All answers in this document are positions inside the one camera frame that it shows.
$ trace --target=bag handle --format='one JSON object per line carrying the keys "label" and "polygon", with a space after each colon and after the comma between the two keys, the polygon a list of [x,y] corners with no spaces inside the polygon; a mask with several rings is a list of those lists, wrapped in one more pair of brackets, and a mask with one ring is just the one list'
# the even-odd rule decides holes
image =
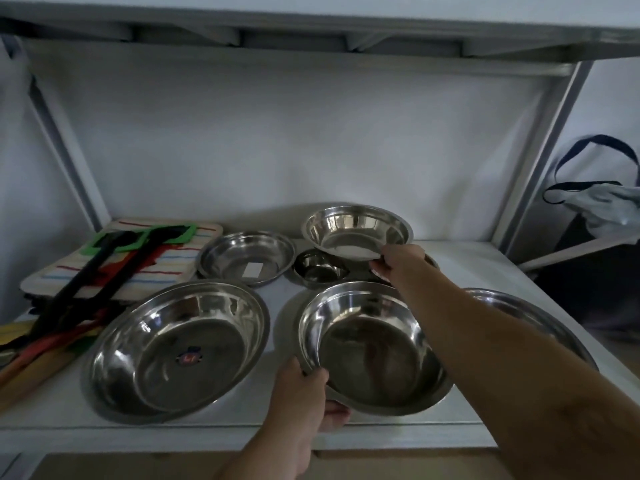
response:
{"label": "bag handle", "polygon": [[558,205],[560,203],[564,203],[564,200],[559,202],[551,202],[547,200],[546,193],[549,190],[562,190],[564,192],[580,192],[582,190],[587,190],[589,187],[592,187],[597,184],[612,184],[612,185],[622,185],[617,180],[594,180],[591,182],[561,182],[557,183],[558,170],[560,170],[565,163],[567,163],[572,158],[578,156],[581,151],[583,151],[588,144],[594,143],[602,146],[606,146],[608,148],[612,148],[613,150],[617,150],[620,153],[624,154],[629,160],[633,161],[638,167],[638,174],[636,177],[636,187],[640,187],[640,163],[638,163],[638,157],[636,152],[633,151],[628,144],[624,141],[619,140],[618,138],[614,138],[612,136],[608,136],[605,134],[597,134],[595,136],[589,136],[587,138],[582,138],[576,141],[573,146],[569,149],[569,151],[565,154],[564,157],[558,161],[558,165],[556,165],[556,170],[554,172],[554,180],[556,183],[548,187],[544,192],[542,192],[542,200],[552,205]]}

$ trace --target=person's left arm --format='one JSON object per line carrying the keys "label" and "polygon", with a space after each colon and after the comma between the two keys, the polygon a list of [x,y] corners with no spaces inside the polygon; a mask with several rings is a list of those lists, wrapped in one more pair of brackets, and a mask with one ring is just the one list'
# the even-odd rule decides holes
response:
{"label": "person's left arm", "polygon": [[285,362],[262,427],[216,480],[292,480],[303,473],[317,432],[340,428],[351,414],[341,404],[326,402],[328,380],[324,369],[304,377],[295,357]]}

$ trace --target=person's right arm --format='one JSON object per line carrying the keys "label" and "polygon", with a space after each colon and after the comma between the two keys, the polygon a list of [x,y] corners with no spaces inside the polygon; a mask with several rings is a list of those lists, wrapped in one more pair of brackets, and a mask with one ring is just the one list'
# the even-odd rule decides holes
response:
{"label": "person's right arm", "polygon": [[401,293],[517,478],[640,478],[640,408],[555,339],[469,296],[418,246],[372,267]]}

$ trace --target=upper shelf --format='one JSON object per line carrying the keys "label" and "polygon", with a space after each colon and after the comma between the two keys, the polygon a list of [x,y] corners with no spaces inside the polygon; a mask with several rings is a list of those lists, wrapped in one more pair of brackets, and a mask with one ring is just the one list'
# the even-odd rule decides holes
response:
{"label": "upper shelf", "polygon": [[437,45],[428,55],[574,62],[640,55],[638,13],[640,0],[0,0],[0,32],[28,36],[32,25],[16,28],[26,22],[48,28],[45,38],[130,41],[173,27],[231,46],[244,46],[254,31],[322,33],[340,34],[343,51],[384,42],[387,51],[415,52],[418,40]]}

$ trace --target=human hand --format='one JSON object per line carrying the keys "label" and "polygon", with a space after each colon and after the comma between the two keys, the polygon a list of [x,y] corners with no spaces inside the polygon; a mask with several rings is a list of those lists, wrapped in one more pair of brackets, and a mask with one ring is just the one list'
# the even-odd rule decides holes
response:
{"label": "human hand", "polygon": [[386,244],[380,254],[384,260],[371,261],[371,268],[387,281],[392,280],[395,271],[409,271],[430,266],[424,260],[424,250],[417,244]]}
{"label": "human hand", "polygon": [[311,441],[318,431],[340,428],[351,415],[346,406],[326,401],[324,386],[328,380],[325,369],[316,369],[305,377],[295,357],[288,359],[276,376],[262,428],[272,438],[294,443],[298,475],[308,468]]}

